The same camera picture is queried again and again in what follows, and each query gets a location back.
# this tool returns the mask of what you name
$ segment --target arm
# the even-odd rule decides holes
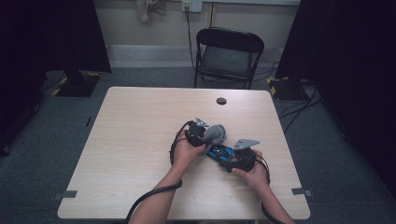
[[[254,150],[254,152],[258,155],[257,160],[261,160],[262,153],[258,150]],[[267,183],[265,170],[259,163],[256,162],[249,172],[233,168],[233,173],[245,179],[247,184],[259,194],[266,211],[272,217],[284,223],[294,223],[272,192],[269,183]]]
[[[204,152],[205,145],[193,147],[185,138],[184,131],[182,131],[175,147],[174,164],[163,179],[154,187],[155,189],[177,184],[186,173],[190,164]],[[170,190],[148,197],[136,208],[129,224],[165,223],[175,193],[175,190]]]

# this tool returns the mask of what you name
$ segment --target gray carpet floor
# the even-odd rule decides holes
[[[61,75],[49,73],[44,87]],[[60,201],[53,199],[67,188],[106,91],[112,86],[192,85],[193,70],[188,67],[114,68],[113,74],[102,75],[90,98],[51,96],[53,88],[43,91],[38,112],[10,145],[10,155],[0,158],[0,223],[112,223],[61,220]],[[241,89],[242,85],[200,81],[198,87]],[[261,79],[252,89],[268,91],[268,86]],[[308,94],[313,89],[306,88]],[[319,98],[316,93],[313,102]],[[274,102],[279,115],[303,106],[297,103]],[[284,129],[292,118],[281,119]],[[396,223],[395,202],[367,161],[342,137],[323,103],[304,110],[285,135],[303,188],[313,192],[307,197],[311,217],[298,223]]]

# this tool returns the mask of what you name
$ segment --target hand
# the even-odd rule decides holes
[[[253,151],[257,155],[256,160],[261,161],[262,153],[255,149],[253,149]],[[245,179],[247,184],[256,191],[258,191],[258,189],[269,187],[267,182],[267,173],[265,172],[264,167],[262,167],[258,162],[254,163],[253,169],[249,172],[237,168],[233,168],[232,172]]]
[[[185,131],[181,131],[177,138],[174,152],[174,167],[187,170],[190,164],[205,151],[206,145],[193,147],[186,138]]]

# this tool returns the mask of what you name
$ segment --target person's left hand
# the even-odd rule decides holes
[[[205,151],[206,145],[200,147],[193,147],[186,138],[185,131],[181,131],[177,138],[177,144],[174,152],[173,166],[183,170],[187,170],[190,164]]]

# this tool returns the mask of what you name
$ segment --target wooden table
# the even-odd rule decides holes
[[[226,105],[218,105],[223,97]],[[137,198],[150,191],[171,167],[169,150],[176,132],[198,117],[222,124],[225,146],[254,139],[271,173],[271,188],[294,219],[310,211],[288,144],[267,91],[113,87],[93,124],[63,198],[60,218],[123,219]],[[263,219],[260,199],[236,175],[207,156],[183,177],[169,219]]]

